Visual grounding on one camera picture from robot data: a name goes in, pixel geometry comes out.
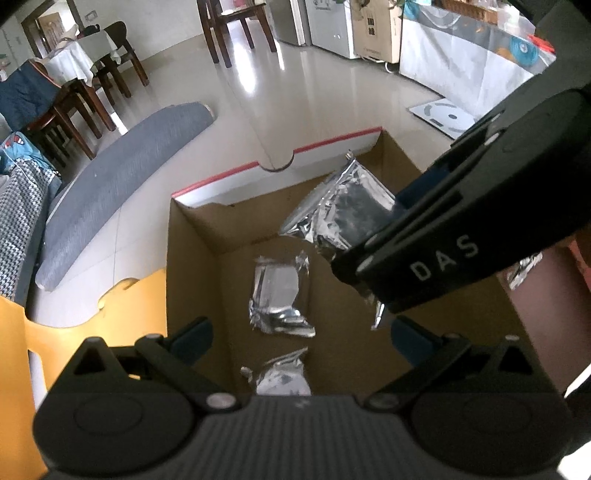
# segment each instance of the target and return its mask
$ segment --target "yellow panel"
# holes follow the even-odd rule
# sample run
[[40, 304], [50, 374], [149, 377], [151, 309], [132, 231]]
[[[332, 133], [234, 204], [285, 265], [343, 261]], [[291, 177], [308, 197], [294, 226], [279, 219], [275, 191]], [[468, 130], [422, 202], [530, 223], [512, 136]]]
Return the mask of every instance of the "yellow panel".
[[81, 325], [54, 328], [25, 317], [24, 309], [0, 297], [0, 479], [33, 480], [46, 470], [33, 441], [35, 415], [27, 350], [41, 357], [51, 388], [85, 338], [107, 345], [133, 345], [147, 333], [166, 336], [166, 274], [120, 281], [98, 302], [98, 313]]

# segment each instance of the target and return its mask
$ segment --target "white appliance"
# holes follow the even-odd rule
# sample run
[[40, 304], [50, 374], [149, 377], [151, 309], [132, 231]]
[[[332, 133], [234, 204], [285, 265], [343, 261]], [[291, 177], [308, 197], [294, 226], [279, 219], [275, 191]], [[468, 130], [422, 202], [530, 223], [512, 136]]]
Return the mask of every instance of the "white appliance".
[[356, 59], [353, 51], [353, 22], [350, 0], [306, 0], [312, 45], [330, 50], [346, 59]]

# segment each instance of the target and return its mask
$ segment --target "cardboard box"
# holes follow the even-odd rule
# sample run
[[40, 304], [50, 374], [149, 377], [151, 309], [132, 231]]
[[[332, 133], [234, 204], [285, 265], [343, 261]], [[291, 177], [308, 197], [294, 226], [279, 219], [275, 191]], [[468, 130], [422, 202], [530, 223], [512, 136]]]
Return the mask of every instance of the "cardboard box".
[[[339, 282], [312, 245], [278, 237], [277, 230], [321, 179], [345, 162], [348, 149], [393, 192], [419, 171], [380, 128], [345, 135], [294, 152], [279, 173], [248, 164], [190, 186], [171, 202], [167, 259], [169, 333], [200, 315], [214, 327], [212, 349], [195, 368], [230, 391], [251, 389], [242, 366], [309, 347], [307, 375], [316, 394], [364, 397], [409, 370], [391, 346], [389, 329], [370, 330], [374, 314], [358, 293]], [[302, 249], [310, 256], [309, 320], [313, 339], [252, 330], [248, 300], [254, 259]], [[504, 335], [525, 337], [515, 310], [495, 277], [406, 312], [436, 334], [459, 332], [474, 343], [496, 344]]]
[[351, 1], [353, 46], [361, 57], [372, 57], [390, 63], [400, 61], [402, 9], [391, 8], [390, 0], [371, 0], [362, 7]]

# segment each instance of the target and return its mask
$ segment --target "blue cloth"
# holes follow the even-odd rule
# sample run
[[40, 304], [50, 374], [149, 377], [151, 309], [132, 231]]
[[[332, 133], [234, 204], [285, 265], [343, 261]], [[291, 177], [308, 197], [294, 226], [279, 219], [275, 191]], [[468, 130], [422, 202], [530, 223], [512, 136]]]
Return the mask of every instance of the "blue cloth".
[[0, 173], [8, 175], [17, 160], [32, 160], [43, 170], [54, 170], [39, 149], [20, 132], [10, 134], [0, 145]]
[[5, 82], [0, 82], [0, 113], [13, 132], [24, 130], [51, 108], [59, 91], [26, 61]]

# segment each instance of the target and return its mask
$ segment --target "doorway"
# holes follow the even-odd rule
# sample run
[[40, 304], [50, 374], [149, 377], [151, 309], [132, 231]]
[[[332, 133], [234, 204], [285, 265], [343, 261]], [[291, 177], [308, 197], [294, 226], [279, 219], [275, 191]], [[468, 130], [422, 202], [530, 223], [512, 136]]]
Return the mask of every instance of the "doorway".
[[82, 19], [74, 0], [45, 0], [21, 24], [35, 56], [45, 58]]

